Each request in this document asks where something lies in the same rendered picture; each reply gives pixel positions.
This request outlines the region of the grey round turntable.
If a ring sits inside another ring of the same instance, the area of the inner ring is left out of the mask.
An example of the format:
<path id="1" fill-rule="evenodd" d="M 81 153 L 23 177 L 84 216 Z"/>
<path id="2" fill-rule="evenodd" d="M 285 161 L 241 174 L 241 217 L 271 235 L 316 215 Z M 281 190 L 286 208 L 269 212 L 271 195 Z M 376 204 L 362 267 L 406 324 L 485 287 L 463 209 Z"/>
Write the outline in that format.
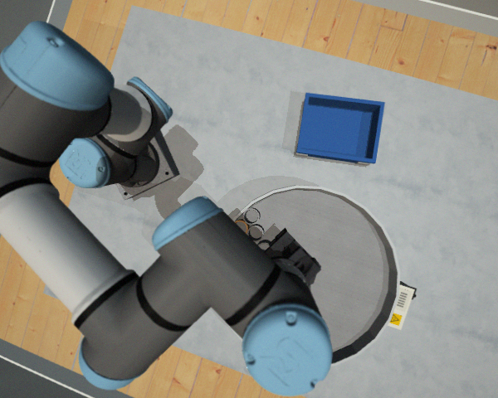
<path id="1" fill-rule="evenodd" d="M 361 354 L 387 326 L 402 329 L 417 289 L 400 281 L 393 242 L 366 206 L 325 187 L 293 185 L 252 200 L 233 221 L 248 207 L 260 212 L 262 240 L 286 228 L 320 264 L 310 287 L 330 331 L 331 366 Z"/>

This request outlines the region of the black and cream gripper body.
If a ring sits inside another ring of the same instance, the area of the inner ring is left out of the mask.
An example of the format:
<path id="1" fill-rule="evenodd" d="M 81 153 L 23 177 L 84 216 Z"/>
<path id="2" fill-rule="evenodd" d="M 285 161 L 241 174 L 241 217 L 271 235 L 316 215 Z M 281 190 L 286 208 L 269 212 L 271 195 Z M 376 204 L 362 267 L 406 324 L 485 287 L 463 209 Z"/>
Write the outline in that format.
<path id="1" fill-rule="evenodd" d="M 313 259 L 313 257 L 288 233 L 286 228 L 284 228 L 275 237 L 275 239 L 269 244 L 269 247 L 264 252 L 274 262 L 286 262 L 292 265 L 296 262 L 294 266 L 297 268 L 300 266 L 298 269 L 304 275 L 309 288 L 310 280 L 321 271 L 321 266 L 318 261 L 315 258 L 314 260 L 311 260 Z M 316 265 L 316 263 L 318 265 Z"/>

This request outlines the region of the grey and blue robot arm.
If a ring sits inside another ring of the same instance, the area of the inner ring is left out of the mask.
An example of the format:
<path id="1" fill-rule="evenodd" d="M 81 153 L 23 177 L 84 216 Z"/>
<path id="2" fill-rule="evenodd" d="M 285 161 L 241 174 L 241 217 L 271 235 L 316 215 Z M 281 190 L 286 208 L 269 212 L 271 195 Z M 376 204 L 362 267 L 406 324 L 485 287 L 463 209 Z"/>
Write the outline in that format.
<path id="1" fill-rule="evenodd" d="M 127 83 L 115 85 L 47 22 L 30 22 L 0 54 L 0 234 L 71 311 L 84 335 L 82 374 L 100 389 L 127 386 L 212 308 L 243 339 L 262 388 L 312 391 L 333 352 L 304 275 L 274 262 L 208 197 L 161 222 L 152 236 L 160 256 L 140 277 L 60 199 L 50 180 L 58 158 L 83 188 L 142 187 L 157 176 L 150 141 L 173 110 L 140 78 Z"/>

